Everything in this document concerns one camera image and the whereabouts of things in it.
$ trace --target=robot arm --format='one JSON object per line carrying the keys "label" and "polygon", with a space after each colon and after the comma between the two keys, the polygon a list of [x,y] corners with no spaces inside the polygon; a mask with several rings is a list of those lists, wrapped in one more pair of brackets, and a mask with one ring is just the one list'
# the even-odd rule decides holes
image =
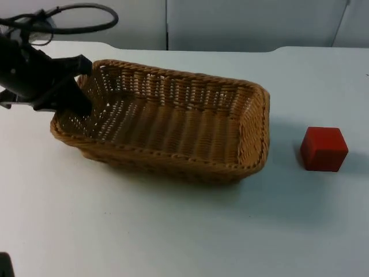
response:
{"label": "robot arm", "polygon": [[[102,7],[108,12],[112,11],[108,7]],[[33,15],[27,15],[23,23],[10,20],[11,18],[0,19],[0,24],[11,27],[4,34],[0,34],[0,85],[5,88],[0,93],[1,106],[11,108],[13,104],[28,104],[35,111],[57,111],[67,108],[79,115],[91,113],[91,102],[74,79],[80,74],[91,73],[91,61],[83,55],[52,59],[31,45],[34,32],[52,35],[93,32],[96,28],[101,29],[103,25],[106,29],[118,22],[118,15],[112,11],[114,20],[108,24],[85,29],[53,28],[49,18],[62,10],[72,8],[96,7],[95,4],[80,4],[57,7],[49,12],[41,10]]]}

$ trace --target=wooden block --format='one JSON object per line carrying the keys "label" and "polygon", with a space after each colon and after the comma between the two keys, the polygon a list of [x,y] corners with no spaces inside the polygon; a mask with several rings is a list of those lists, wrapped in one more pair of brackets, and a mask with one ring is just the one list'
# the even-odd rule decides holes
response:
{"label": "wooden block", "polygon": [[338,128],[309,127],[300,152],[306,170],[337,172],[348,148]]}

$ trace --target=woven texture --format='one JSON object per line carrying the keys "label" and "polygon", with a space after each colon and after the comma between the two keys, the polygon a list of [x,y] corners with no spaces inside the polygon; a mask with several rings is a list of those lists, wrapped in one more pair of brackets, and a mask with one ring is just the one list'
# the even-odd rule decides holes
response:
{"label": "woven texture", "polygon": [[89,117],[58,112],[51,132],[86,158],[205,182],[263,168],[269,94],[248,81],[102,60],[78,84]]}

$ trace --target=basket rim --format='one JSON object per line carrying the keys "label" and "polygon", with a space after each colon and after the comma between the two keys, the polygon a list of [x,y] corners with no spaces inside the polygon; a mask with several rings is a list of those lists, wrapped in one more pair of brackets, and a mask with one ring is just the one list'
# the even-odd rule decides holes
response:
{"label": "basket rim", "polygon": [[[164,74],[166,76],[171,77],[177,77],[177,78],[187,78],[189,80],[201,80],[201,81],[209,81],[209,83],[218,83],[218,84],[229,84],[229,85],[238,85],[240,87],[251,87],[252,89],[255,89],[260,92],[262,95],[263,100],[263,113],[260,115],[262,116],[262,125],[261,128],[261,137],[259,138],[259,142],[261,143],[261,150],[258,153],[258,159],[253,160],[250,162],[250,164],[242,165],[238,163],[222,163],[222,162],[213,162],[206,159],[201,158],[195,158],[190,155],[184,155],[184,154],[176,154],[176,153],[168,153],[164,151],[158,151],[158,150],[152,150],[147,148],[141,148],[141,147],[134,147],[131,145],[126,144],[115,144],[110,141],[103,141],[99,140],[97,138],[90,138],[84,135],[80,134],[73,134],[68,133],[63,130],[59,123],[59,116],[62,115],[62,113],[57,112],[54,114],[54,117],[50,123],[50,129],[51,133],[55,136],[55,138],[62,140],[67,145],[77,147],[79,149],[83,149],[86,151],[91,151],[92,148],[96,147],[96,149],[99,152],[110,152],[112,150],[119,151],[122,154],[124,152],[132,153],[134,152],[136,155],[136,158],[139,159],[142,157],[148,157],[152,156],[155,157],[166,157],[170,159],[180,159],[183,161],[186,161],[188,163],[197,163],[202,164],[203,167],[211,167],[211,168],[217,168],[217,169],[232,169],[233,171],[239,171],[240,173],[245,173],[245,171],[252,170],[257,171],[258,169],[261,169],[264,162],[266,161],[266,158],[263,159],[264,155],[268,154],[268,146],[269,146],[269,106],[270,103],[267,100],[269,98],[269,93],[267,90],[265,90],[262,86],[260,86],[257,83],[253,83],[246,80],[237,80],[232,78],[225,78],[225,77],[217,77],[217,76],[211,76],[203,73],[190,73],[190,72],[181,72],[177,70],[172,69],[162,69],[157,68],[154,66],[146,66],[141,65],[138,63],[131,63],[131,62],[124,62],[124,61],[118,61],[114,59],[102,59],[99,61],[95,61],[93,63],[93,68],[97,69],[101,66],[118,66],[120,68],[129,68],[129,69],[135,69],[140,70],[143,72],[147,72],[147,74]],[[82,75],[78,78],[77,82],[80,87],[83,87],[85,82],[88,80],[89,76]]]}

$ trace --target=white wall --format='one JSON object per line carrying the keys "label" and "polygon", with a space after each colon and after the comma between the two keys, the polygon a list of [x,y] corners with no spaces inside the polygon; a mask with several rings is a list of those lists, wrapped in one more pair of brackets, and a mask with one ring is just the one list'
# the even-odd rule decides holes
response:
{"label": "white wall", "polygon": [[369,47],[369,1],[350,0],[333,46]]}
{"label": "white wall", "polygon": [[[0,16],[9,17],[84,2],[113,8],[119,14],[118,25],[102,32],[57,36],[56,39],[105,42],[118,48],[165,49],[165,0],[1,0]],[[59,27],[86,26],[109,19],[108,13],[93,9],[65,11],[54,17]]]}
{"label": "white wall", "polygon": [[169,48],[331,46],[345,5],[346,0],[168,0]]}

